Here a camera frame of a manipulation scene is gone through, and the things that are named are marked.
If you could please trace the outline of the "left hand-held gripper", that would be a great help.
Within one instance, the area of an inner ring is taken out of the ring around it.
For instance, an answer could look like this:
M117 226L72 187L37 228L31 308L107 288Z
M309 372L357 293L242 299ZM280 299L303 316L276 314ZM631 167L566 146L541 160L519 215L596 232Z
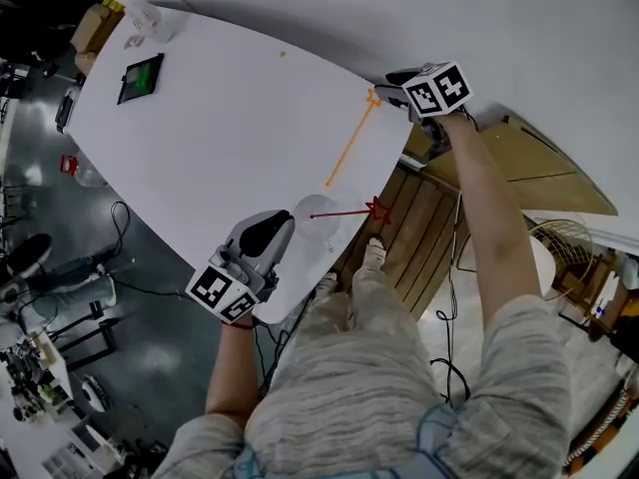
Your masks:
M191 278L186 293L224 323L239 323L266 302L278 284L275 265L295 230L285 210L261 212L237 223Z

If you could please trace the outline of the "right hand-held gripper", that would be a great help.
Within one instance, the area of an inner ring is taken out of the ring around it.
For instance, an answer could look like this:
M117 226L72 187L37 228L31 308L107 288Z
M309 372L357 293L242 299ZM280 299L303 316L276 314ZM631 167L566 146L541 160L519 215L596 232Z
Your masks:
M413 121L423 129L430 128L434 143L447 152L449 138L434 118L460 110L473 96L460 65L453 61L426 63L421 68L387 73L385 79L391 85L375 85L377 97L393 107L408 109Z

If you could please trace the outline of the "clear glass cup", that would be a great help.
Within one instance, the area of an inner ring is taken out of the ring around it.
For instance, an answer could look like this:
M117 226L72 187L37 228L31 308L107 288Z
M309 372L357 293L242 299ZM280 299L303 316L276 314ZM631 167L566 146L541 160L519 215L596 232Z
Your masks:
M294 211L296 232L305 240L322 244L334 252L331 239L337 233L339 220L336 202L324 195L309 195L300 200Z

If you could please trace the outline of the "orange star wand stick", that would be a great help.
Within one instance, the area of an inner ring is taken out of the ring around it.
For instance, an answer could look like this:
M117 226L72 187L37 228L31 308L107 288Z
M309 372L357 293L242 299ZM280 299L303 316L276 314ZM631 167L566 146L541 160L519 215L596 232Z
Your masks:
M367 107L361 117L361 119L359 120L357 126L355 127L352 135L350 136L346 146L344 147L340 157L338 158L335 166L333 167L333 169L330 172L330 175L328 176L327 180L325 181L325 186L327 188L330 188L333 184L333 182L335 181L335 178L337 177L341 167L343 166L348 154L350 153L351 149L353 148L362 128L364 127L368 117L370 116L370 114L377 108L379 108L382 105L382 99L380 99L378 97L378 95L376 94L375 90L372 88L369 88L367 90L367 97L365 99L365 101L367 102Z

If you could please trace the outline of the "red star wand stick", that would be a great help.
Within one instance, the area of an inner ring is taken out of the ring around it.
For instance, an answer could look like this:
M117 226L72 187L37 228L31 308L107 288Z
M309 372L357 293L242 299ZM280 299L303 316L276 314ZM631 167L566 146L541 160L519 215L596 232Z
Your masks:
M309 215L309 218L311 220L316 220L321 218L340 218L355 216L369 216L375 222L382 222L384 225L391 224L391 208L385 206L381 202L379 197L374 197L370 202L367 202L365 204L364 210L311 214Z

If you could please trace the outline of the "person's right forearm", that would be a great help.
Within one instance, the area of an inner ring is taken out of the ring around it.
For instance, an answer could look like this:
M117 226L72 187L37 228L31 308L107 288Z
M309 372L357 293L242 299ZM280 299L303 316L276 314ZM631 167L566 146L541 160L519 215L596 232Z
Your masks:
M457 112L436 121L451 143L487 325L511 300L541 295L533 251L516 196L472 122Z

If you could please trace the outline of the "person's left forearm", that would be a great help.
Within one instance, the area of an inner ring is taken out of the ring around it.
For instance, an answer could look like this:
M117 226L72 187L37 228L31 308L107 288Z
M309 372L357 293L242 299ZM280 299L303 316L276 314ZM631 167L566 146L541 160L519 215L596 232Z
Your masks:
M252 317L245 315L238 322L249 320L253 320ZM244 429L258 404L254 330L242 330L224 323L205 413L222 415Z

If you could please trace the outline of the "small cardboard sheet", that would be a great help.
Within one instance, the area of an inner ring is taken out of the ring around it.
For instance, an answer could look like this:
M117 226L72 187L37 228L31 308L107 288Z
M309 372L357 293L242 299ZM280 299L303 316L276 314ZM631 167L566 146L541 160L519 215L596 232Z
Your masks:
M412 160L426 164L435 147L436 142L422 126L413 124L402 153Z

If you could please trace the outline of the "person's beige trousers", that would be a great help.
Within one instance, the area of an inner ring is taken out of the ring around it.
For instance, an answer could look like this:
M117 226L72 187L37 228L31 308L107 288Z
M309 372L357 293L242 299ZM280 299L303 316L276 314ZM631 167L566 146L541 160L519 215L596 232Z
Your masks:
M296 344L319 345L336 339L371 338L424 354L416 322L389 285L381 267L362 264L351 293L316 294L298 329Z

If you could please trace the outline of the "wooden slat platform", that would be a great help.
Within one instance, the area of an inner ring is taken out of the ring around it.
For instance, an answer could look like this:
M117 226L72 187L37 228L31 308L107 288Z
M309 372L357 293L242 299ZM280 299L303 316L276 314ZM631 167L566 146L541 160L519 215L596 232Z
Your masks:
M401 165L394 168L379 199L391 209L390 223L367 218L332 269L341 289L349 292L368 239L380 237L387 251L388 281L419 319L430 311L450 260L469 236L463 210L451 191Z

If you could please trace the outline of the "large cardboard sheet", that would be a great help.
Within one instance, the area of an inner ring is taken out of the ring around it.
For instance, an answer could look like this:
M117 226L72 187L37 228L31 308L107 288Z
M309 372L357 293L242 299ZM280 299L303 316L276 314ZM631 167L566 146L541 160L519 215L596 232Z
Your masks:
M527 123L511 116L479 133L526 211L616 217L617 209L561 150Z

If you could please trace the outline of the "person's grey striped shirt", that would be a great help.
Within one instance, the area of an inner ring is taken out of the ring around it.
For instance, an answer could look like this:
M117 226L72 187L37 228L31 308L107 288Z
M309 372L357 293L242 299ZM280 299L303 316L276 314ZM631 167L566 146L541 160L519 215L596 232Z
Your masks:
M322 341L294 354L244 429L222 415L184 424L153 479L234 479L246 447L268 472L301 479L398 466L440 404L425 353ZM497 312L476 385L449 407L456 422L437 457L458 479L554 479L569 444L569 377L541 298Z

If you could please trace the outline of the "clear water jug red cap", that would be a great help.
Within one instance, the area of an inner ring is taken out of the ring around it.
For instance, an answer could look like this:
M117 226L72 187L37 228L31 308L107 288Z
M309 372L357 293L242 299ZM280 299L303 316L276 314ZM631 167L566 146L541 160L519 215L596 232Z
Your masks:
M83 188L106 188L109 186L108 182L82 152L78 152L75 155L63 155L61 157L60 172L71 176Z

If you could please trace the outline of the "black tablet green screen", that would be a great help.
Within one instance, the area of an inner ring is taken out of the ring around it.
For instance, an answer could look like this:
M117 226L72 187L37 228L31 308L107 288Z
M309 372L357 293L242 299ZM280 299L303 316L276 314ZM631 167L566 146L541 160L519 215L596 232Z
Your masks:
M160 70L164 61L163 53L127 67L122 77L122 86L117 104L151 95L155 92Z

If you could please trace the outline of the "white round floor device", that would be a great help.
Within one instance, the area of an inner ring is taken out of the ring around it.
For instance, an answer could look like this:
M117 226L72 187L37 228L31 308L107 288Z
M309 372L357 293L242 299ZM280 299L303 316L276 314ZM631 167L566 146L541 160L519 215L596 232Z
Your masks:
M95 411L105 413L111 407L110 396L94 376L86 375L81 388L87 402Z

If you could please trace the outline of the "silver black device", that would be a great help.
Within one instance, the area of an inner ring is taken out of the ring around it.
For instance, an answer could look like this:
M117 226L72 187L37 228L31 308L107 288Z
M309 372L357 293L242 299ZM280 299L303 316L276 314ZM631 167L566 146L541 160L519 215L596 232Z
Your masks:
M70 122L73 108L79 94L80 88L78 86L71 86L66 90L62 100L60 101L55 116L56 129L60 134L66 134L66 128Z

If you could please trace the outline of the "light blue chest harness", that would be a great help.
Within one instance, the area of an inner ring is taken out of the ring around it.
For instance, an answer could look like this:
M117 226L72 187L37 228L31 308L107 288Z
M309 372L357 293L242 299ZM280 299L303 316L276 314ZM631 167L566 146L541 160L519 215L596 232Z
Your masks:
M440 404L420 419L415 446L408 461L385 469L327 475L308 479L458 479L437 457L456 422L456 413ZM246 447L233 466L234 479L301 479L299 476L268 472L251 447Z

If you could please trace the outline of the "wooden side shelf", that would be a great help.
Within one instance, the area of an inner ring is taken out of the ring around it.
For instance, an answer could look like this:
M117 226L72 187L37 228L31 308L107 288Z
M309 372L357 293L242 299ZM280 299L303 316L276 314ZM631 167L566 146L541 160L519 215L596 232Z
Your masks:
M594 341L639 331L639 263L608 249L588 263L562 267L553 279L552 297L567 307L562 318Z

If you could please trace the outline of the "black metal frame stand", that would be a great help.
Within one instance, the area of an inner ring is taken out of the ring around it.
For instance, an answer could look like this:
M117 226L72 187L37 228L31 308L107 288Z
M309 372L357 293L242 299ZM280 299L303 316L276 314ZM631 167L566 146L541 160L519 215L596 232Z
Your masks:
M93 327L90 331L81 335L71 336L69 340L66 340L62 344L59 343L59 340L62 337L67 337L71 330L77 329L79 326L88 322L93 323ZM113 328L120 322L121 318L118 316L107 317L105 315L104 308L99 301L91 301L89 303L89 312L86 315L71 321L58 330L50 332L48 337L54 343L56 350L64 359L66 370L68 372L74 372L113 354L117 350ZM67 360L65 352L94 338L99 338L103 343L101 349L72 361Z

